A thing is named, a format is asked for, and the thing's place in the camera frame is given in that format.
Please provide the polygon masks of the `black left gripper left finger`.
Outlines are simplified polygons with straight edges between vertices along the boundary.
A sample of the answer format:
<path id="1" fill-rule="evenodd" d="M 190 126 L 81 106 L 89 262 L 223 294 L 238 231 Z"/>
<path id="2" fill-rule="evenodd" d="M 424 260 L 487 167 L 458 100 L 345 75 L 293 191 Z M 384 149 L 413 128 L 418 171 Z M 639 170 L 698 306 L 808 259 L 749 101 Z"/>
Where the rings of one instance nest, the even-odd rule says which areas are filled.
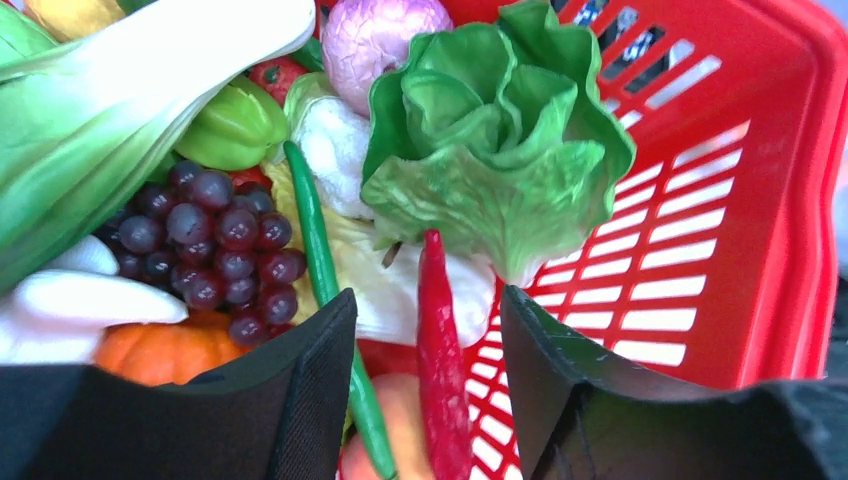
<path id="1" fill-rule="evenodd" d="M 146 387 L 89 365 L 1 371 L 5 479 L 331 479 L 357 305 L 316 314 L 186 385 Z"/>

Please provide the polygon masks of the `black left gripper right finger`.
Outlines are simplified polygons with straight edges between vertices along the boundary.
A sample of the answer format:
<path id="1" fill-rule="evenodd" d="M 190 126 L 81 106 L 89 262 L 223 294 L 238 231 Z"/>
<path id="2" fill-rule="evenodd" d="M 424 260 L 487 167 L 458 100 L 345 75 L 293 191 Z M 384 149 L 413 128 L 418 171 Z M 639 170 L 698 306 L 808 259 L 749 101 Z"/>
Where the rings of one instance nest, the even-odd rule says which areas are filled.
<path id="1" fill-rule="evenodd" d="M 847 383 L 721 391 L 615 354 L 503 289 L 514 435 L 527 479 L 843 479 Z"/>

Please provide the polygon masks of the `red chili pepper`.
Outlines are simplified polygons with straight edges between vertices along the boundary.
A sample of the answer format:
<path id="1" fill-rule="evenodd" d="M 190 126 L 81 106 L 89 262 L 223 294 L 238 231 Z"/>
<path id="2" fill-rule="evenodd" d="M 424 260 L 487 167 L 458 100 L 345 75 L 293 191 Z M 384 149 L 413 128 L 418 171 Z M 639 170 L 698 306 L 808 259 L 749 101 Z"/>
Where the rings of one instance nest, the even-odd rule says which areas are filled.
<path id="1" fill-rule="evenodd" d="M 436 479 L 465 480 L 473 455 L 463 349 L 437 230 L 424 234 L 417 299 L 417 366 L 428 460 Z"/>

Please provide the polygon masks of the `green lettuce head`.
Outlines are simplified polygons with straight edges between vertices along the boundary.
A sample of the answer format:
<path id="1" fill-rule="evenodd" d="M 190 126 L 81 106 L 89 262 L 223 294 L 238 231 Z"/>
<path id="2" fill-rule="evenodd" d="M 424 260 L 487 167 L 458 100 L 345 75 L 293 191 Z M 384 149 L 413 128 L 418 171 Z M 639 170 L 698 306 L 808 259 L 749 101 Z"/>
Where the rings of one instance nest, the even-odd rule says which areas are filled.
<path id="1" fill-rule="evenodd" d="M 601 101 L 600 67 L 595 35 L 546 1 L 415 36 L 370 92 L 361 198 L 379 235 L 412 244 L 436 229 L 448 252 L 519 286 L 579 249 L 636 156 Z"/>

